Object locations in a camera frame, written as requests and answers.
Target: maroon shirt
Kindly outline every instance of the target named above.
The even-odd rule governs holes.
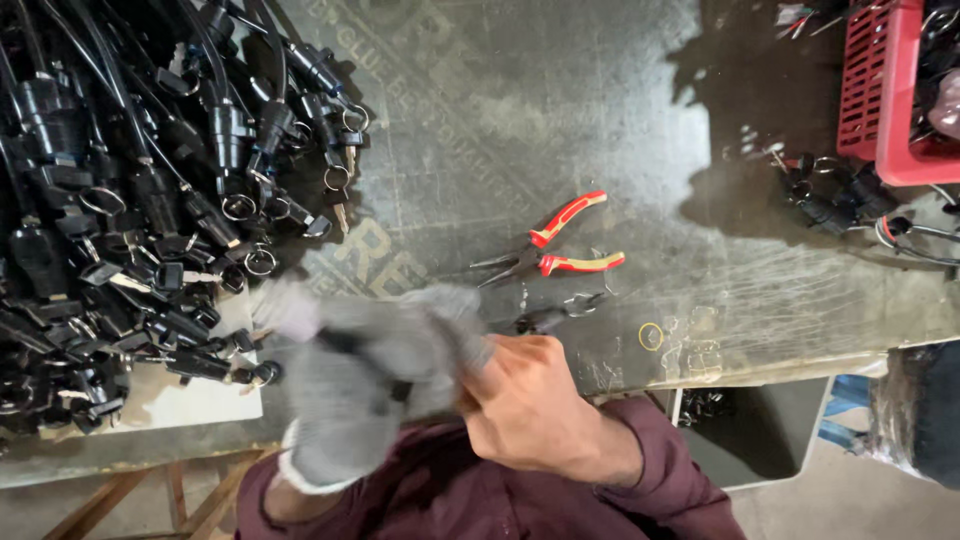
[[[700,472],[680,432],[650,401],[602,408],[640,442],[643,477],[633,488],[508,469],[477,457],[463,424],[446,424],[405,432],[379,469],[305,523],[267,517],[263,498],[276,457],[257,463],[237,496],[235,538],[745,539],[730,499]]]

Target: red plastic crate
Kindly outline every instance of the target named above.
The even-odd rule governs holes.
[[[848,22],[837,154],[890,185],[960,182],[960,141],[910,144],[924,0],[877,0]]]
[[[868,7],[847,22],[837,154],[876,159],[891,6]]]
[[[876,172],[890,185],[960,182],[960,142],[928,138],[910,144],[923,25],[924,0],[897,0],[889,29],[896,46],[887,50],[876,146]]]

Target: bare hand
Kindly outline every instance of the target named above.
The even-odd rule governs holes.
[[[512,469],[584,482],[635,485],[643,461],[634,434],[577,394],[553,337],[490,336],[483,374],[464,380],[473,451]]]

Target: needle-nose pliers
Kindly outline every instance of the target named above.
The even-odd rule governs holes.
[[[576,258],[545,255],[539,249],[545,247],[550,240],[557,235],[560,229],[562,229],[568,221],[573,219],[575,215],[580,213],[581,210],[587,207],[592,207],[597,203],[603,203],[606,200],[607,193],[603,190],[593,191],[586,195],[577,197],[570,204],[566,205],[564,209],[560,210],[560,213],[550,220],[550,223],[547,224],[545,229],[542,231],[530,231],[530,243],[533,244],[532,246],[528,246],[522,251],[511,253],[504,257],[492,258],[490,260],[474,262],[471,264],[470,268],[486,268],[492,266],[502,266],[505,264],[511,265],[508,270],[501,272],[477,285],[477,288],[485,287],[492,283],[501,282],[533,266],[538,266],[544,276],[549,276],[554,270],[572,270],[574,272],[603,272],[604,270],[608,270],[623,263],[623,261],[626,259],[626,257],[623,255],[623,252],[617,252],[608,257],[598,258],[595,260],[580,260]]]

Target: gray work glove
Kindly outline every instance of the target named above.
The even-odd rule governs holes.
[[[306,494],[376,469],[400,422],[450,410],[457,372],[482,369],[492,351],[475,289],[436,285],[376,301],[320,299],[285,280],[266,288],[254,293],[254,321],[303,342],[287,369],[297,418],[280,471]]]

